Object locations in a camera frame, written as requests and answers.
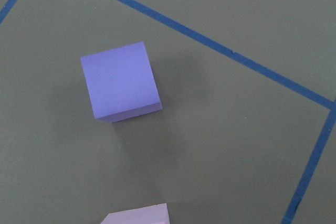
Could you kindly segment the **purple foam cube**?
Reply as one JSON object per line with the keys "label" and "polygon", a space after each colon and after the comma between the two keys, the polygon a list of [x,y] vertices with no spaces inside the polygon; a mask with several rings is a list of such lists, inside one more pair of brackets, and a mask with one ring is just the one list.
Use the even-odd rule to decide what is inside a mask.
{"label": "purple foam cube", "polygon": [[144,42],[81,57],[95,119],[119,122],[162,109]]}

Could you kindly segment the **pink foam cube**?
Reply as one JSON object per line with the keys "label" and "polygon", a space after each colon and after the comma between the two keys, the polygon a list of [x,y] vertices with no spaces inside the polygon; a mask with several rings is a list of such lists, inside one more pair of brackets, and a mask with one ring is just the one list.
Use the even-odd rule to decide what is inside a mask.
{"label": "pink foam cube", "polygon": [[170,223],[167,204],[158,204],[143,208],[125,210],[108,214],[101,224],[133,224],[133,223]]}

